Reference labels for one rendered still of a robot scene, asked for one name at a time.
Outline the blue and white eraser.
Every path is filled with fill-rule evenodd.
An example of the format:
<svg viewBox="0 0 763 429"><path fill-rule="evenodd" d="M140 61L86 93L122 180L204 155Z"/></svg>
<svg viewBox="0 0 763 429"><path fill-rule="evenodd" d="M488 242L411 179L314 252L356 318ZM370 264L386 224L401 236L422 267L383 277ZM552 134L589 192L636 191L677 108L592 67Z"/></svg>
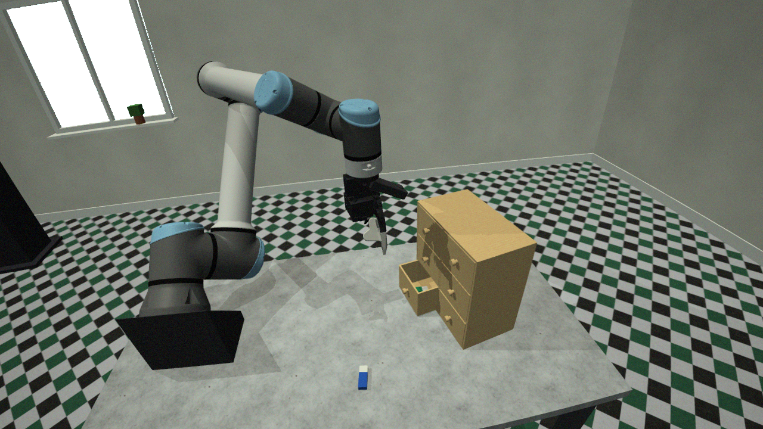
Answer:
<svg viewBox="0 0 763 429"><path fill-rule="evenodd" d="M359 389L367 389L368 365L359 366Z"/></svg>

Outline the tan wooden drawer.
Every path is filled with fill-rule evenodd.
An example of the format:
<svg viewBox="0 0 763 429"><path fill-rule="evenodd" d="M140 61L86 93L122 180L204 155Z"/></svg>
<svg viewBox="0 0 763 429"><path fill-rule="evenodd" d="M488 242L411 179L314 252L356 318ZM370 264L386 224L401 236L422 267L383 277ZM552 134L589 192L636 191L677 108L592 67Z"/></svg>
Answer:
<svg viewBox="0 0 763 429"><path fill-rule="evenodd" d="M415 286L428 290L418 293ZM438 286L418 260L399 265L399 287L417 316L437 310Z"/></svg>
<svg viewBox="0 0 763 429"><path fill-rule="evenodd" d="M448 297L465 322L467 322L470 295L468 291L461 286L460 281L455 278L444 263L441 265L441 290Z"/></svg>
<svg viewBox="0 0 763 429"><path fill-rule="evenodd" d="M446 231L443 233L442 261L471 294L475 262Z"/></svg>
<svg viewBox="0 0 763 429"><path fill-rule="evenodd" d="M430 244L437 255L441 256L442 228L419 204L418 232Z"/></svg>
<svg viewBox="0 0 763 429"><path fill-rule="evenodd" d="M418 234L418 249L417 258L423 266L430 272L430 275L439 285L439 271L441 271L441 259L435 254L435 252L423 241L422 237ZM427 263L426 263L427 262Z"/></svg>
<svg viewBox="0 0 763 429"><path fill-rule="evenodd" d="M439 290L437 312L441 315L442 320L446 322L446 325L462 347L465 336L466 323L461 319L460 314L456 312L454 307L450 304L449 300L441 290Z"/></svg>

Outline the brown wooden chest of drawers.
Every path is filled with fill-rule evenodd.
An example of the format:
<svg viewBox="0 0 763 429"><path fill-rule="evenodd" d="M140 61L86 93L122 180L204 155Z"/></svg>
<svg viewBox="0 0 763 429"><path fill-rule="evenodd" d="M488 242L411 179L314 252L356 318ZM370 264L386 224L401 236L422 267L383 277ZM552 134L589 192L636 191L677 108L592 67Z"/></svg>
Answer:
<svg viewBox="0 0 763 429"><path fill-rule="evenodd" d="M537 242L465 189L417 201L417 249L418 204L441 226L442 242L446 231L475 262L471 294L460 282L470 295L461 348L513 329ZM442 265L442 246L438 258Z"/></svg>

